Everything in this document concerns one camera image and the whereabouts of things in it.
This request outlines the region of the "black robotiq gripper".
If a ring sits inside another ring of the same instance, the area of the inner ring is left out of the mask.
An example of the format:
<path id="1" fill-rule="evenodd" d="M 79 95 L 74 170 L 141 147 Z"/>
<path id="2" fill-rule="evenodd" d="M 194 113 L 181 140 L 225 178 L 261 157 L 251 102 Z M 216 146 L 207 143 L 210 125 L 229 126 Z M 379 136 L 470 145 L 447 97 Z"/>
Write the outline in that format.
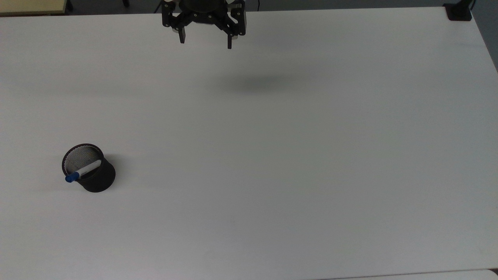
<path id="1" fill-rule="evenodd" d="M 244 0 L 180 0 L 161 2 L 164 27 L 178 33 L 180 43 L 185 43 L 185 27 L 190 23 L 212 24 L 227 35 L 227 48 L 238 36 L 247 32 Z"/>

